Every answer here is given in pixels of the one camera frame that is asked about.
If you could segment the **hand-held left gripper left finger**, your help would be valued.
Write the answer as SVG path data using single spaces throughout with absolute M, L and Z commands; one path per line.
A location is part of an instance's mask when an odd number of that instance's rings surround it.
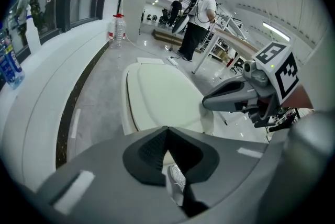
M 37 197 L 57 223 L 182 223 L 188 219 L 166 186 L 137 181 L 125 168 L 125 149 L 161 128 L 95 144 L 57 169 Z

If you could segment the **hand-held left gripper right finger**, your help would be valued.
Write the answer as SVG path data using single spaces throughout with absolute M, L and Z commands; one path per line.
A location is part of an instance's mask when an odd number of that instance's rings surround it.
M 274 223 L 270 196 L 284 131 L 270 143 L 208 136 L 169 127 L 167 140 L 186 181 L 168 223 Z

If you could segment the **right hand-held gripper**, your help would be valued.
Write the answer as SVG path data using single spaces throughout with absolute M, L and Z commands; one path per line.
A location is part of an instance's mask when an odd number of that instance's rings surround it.
M 244 63 L 243 76 L 252 89 L 243 88 L 242 81 L 222 82 L 203 98 L 203 106 L 212 111 L 248 112 L 256 128 L 271 126 L 270 118 L 298 85 L 297 72 L 291 45 L 272 41 Z

